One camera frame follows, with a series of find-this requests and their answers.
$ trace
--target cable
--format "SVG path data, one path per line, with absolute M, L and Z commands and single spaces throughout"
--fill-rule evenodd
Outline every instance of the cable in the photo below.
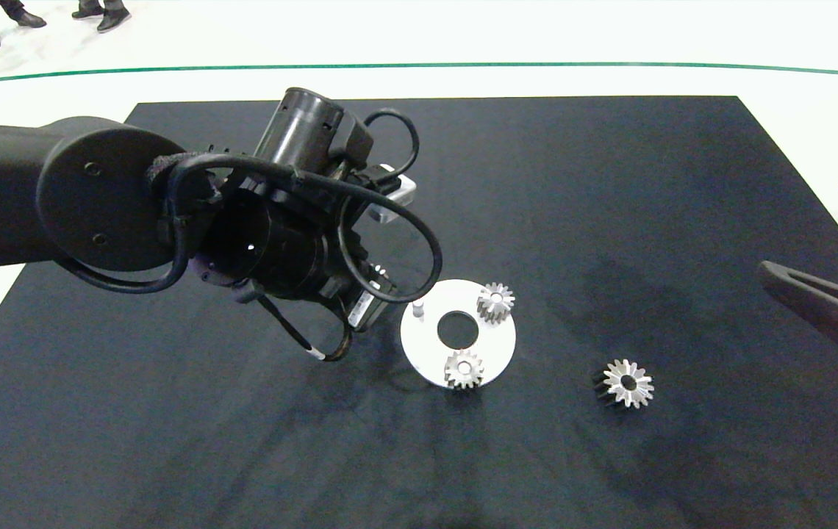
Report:
M 385 175 L 383 178 L 395 178 L 399 175 L 403 174 L 410 167 L 412 164 L 415 163 L 416 157 L 419 155 L 419 133 L 416 131 L 416 126 L 412 123 L 412 120 L 409 119 L 408 116 L 405 114 L 400 113 L 395 108 L 381 108 L 380 110 L 372 111 L 365 120 L 363 120 L 363 124 L 366 126 L 370 126 L 370 123 L 375 121 L 376 118 L 381 116 L 390 116 L 392 118 L 397 118 L 398 120 L 402 121 L 406 128 L 409 130 L 409 137 L 412 138 L 412 150 L 409 152 L 409 158 L 406 160 L 406 163 L 403 164 L 401 167 L 396 168 L 392 173 Z

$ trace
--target spur gear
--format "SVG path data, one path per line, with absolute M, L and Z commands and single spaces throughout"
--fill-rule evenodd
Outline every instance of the spur gear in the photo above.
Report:
M 651 376 L 645 375 L 644 369 L 638 369 L 638 364 L 628 362 L 627 359 L 616 359 L 613 364 L 608 364 L 608 370 L 598 374 L 596 381 L 598 398 L 608 401 L 608 406 L 624 402 L 625 408 L 634 406 L 639 409 L 647 406 L 648 400 L 654 398 L 651 394 L 654 391 Z
M 486 284 L 481 289 L 477 309 L 488 323 L 500 323 L 514 307 L 514 292 L 504 284 Z
M 472 389 L 481 385 L 481 359 L 468 349 L 459 349 L 445 361 L 445 384 L 452 389 Z

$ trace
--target gear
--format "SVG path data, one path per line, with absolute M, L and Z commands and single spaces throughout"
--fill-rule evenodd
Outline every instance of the gear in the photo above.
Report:
M 503 284 L 486 284 L 481 289 L 477 309 L 488 323 L 500 323 L 514 307 L 514 292 Z
M 452 389 L 472 389 L 481 385 L 481 359 L 468 349 L 459 349 L 445 361 L 445 384 Z
M 607 400 L 608 406 L 618 402 L 624 402 L 625 408 L 647 406 L 648 400 L 654 398 L 651 377 L 645 375 L 644 369 L 638 369 L 635 362 L 628 362 L 627 359 L 613 362 L 608 364 L 608 371 L 596 376 L 598 398 Z

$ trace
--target hole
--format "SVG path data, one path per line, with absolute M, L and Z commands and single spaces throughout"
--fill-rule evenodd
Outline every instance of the hole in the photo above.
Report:
M 439 339 L 452 349 L 467 349 L 477 341 L 477 322 L 465 312 L 455 311 L 443 315 L 438 329 Z
M 634 388 L 638 387 L 638 382 L 635 381 L 634 376 L 631 375 L 621 375 L 621 387 L 627 389 L 630 392 L 634 391 Z

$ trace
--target robotic arm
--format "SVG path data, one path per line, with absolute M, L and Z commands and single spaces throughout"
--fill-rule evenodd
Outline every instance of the robotic arm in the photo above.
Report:
M 369 165 L 370 123 L 398 118 L 412 154 L 391 170 Z M 158 292 L 188 268 L 201 280 L 258 301 L 305 350 L 343 357 L 389 303 L 425 295 L 442 270 L 435 235 L 405 205 L 403 173 L 419 137 L 409 118 L 382 109 L 361 121 L 334 101 L 289 88 L 254 155 L 187 153 L 136 127 L 66 118 L 39 128 L 0 126 L 0 265 L 55 261 L 81 280 L 124 294 Z M 432 251 L 428 281 L 400 294 L 371 264 L 351 230 L 363 213 L 405 218 Z M 107 274 L 171 263 L 151 281 Z M 322 353 L 278 312 L 269 295 L 314 301 L 345 328 Z

